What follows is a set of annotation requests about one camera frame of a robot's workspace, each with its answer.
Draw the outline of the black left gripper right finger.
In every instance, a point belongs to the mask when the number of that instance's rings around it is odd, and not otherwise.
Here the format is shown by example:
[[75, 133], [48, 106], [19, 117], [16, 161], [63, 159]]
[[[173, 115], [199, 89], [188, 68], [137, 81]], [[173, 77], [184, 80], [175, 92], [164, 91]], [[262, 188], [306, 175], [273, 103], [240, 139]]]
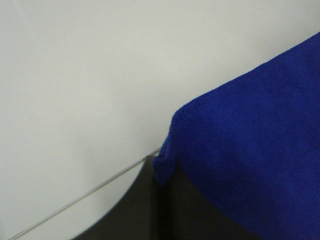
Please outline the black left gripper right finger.
[[183, 172], [157, 184], [158, 240], [239, 240], [240, 228], [215, 208]]

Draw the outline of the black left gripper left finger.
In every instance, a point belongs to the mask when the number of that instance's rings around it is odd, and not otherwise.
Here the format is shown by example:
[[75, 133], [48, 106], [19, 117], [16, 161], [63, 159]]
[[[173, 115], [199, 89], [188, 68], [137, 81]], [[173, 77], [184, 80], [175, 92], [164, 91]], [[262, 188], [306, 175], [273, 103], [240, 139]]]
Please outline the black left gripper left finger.
[[75, 240], [158, 240], [152, 160], [145, 158], [133, 184], [99, 221]]

